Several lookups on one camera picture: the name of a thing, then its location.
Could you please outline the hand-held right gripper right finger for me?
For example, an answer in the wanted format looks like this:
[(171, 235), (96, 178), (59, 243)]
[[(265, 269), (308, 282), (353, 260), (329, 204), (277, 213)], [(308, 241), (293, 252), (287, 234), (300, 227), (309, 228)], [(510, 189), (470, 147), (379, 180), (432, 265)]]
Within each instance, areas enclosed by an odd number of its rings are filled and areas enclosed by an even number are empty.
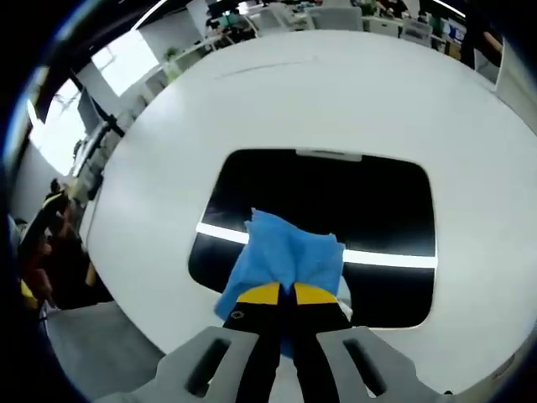
[(412, 360), (353, 327), (326, 290), (294, 284), (293, 360), (305, 402), (454, 402), (422, 383)]

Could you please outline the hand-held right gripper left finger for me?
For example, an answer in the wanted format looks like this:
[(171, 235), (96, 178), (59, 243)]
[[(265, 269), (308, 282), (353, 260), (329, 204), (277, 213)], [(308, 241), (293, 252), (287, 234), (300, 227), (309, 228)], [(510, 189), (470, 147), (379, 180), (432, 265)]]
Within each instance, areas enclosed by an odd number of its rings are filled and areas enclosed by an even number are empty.
[(267, 402), (280, 361), (281, 285), (270, 283), (242, 293), (228, 315), (224, 327), (258, 336), (239, 376), (234, 402)]

